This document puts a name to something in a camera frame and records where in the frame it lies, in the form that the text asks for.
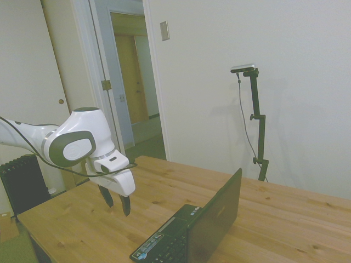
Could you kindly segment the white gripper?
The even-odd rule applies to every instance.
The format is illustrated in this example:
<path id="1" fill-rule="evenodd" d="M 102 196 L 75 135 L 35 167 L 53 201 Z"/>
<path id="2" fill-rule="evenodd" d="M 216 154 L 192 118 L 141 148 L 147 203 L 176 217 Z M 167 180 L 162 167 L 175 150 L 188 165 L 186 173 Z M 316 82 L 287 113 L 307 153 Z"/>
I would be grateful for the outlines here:
<path id="1" fill-rule="evenodd" d="M 130 169 L 122 169 L 117 172 L 117 169 L 102 166 L 101 171 L 96 171 L 89 163 L 85 164 L 89 179 L 98 184 L 100 193 L 106 204 L 111 208 L 114 205 L 114 200 L 109 192 L 118 193 L 123 213 L 128 216 L 131 212 L 131 200 L 129 195 L 135 191 L 135 182 Z"/>

